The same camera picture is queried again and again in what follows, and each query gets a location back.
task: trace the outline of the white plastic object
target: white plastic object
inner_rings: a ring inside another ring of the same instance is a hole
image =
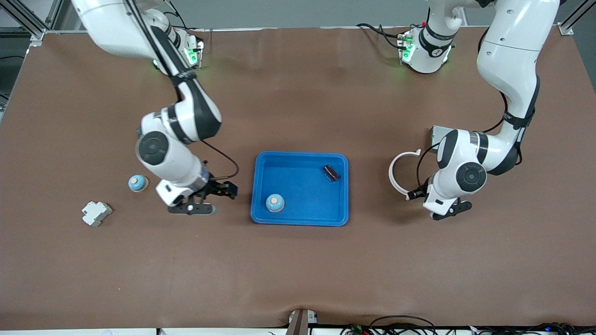
[[[406,201],[410,200],[410,198],[408,197],[408,190],[401,187],[395,180],[395,176],[393,175],[393,165],[395,165],[395,162],[397,162],[400,158],[408,156],[419,157],[420,149],[412,152],[400,153],[399,155],[395,156],[395,158],[391,161],[391,164],[389,165],[389,181],[391,182],[393,188],[395,188],[398,192],[406,196]]]
[[[112,212],[112,209],[106,203],[101,201],[89,201],[87,206],[85,206],[81,212],[85,214],[83,215],[83,221],[85,221],[86,224],[92,227],[97,227],[101,225],[101,220],[105,219],[105,217]]]

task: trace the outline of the blue tray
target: blue tray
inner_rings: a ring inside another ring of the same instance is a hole
[[[339,180],[327,178],[327,164]],[[259,224],[343,226],[348,217],[347,185],[347,159],[342,154],[265,151],[256,160],[250,216]],[[265,207],[273,193],[285,200],[277,213]]]

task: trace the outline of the metal frame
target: metal frame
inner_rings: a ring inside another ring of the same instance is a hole
[[[584,0],[584,2],[577,7],[568,18],[562,23],[557,23],[561,35],[573,35],[573,25],[586,14],[592,7],[596,5],[596,0]]]
[[[45,22],[37,17],[21,0],[0,0],[0,7],[31,33],[32,40],[41,41],[44,38],[44,33],[50,30]]]

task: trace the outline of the light blue round object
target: light blue round object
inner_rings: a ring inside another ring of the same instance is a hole
[[[134,175],[128,180],[128,187],[134,192],[141,192],[149,185],[147,177],[142,175]]]
[[[285,206],[284,197],[279,194],[271,194],[267,201],[265,202],[265,206],[270,212],[279,212]]]

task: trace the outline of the white robotic arm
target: white robotic arm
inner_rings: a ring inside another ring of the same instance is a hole
[[[198,62],[198,50],[193,48],[196,37],[172,28],[165,15],[149,8],[159,2],[145,0],[142,10],[134,0],[73,0],[81,22],[100,48],[114,55],[156,60],[176,89],[178,102],[142,118],[136,145],[141,163],[162,179],[156,190],[170,211],[200,191],[201,204],[207,194],[233,199],[235,185],[213,181],[207,166],[185,146],[215,136],[222,118],[192,70]],[[185,212],[195,213],[191,207]],[[210,210],[205,207],[202,213]]]
[[[433,219],[443,219],[471,207],[460,197],[478,192],[487,174],[512,169],[520,156],[524,132],[535,112],[540,88],[536,61],[551,30],[559,0],[428,0],[426,26],[410,31],[403,43],[402,61],[421,73],[439,69],[461,22],[457,6],[496,9],[495,19],[480,48],[477,66],[482,78],[502,92],[508,103],[498,135],[456,129],[440,142],[439,171],[425,183],[424,207]]]

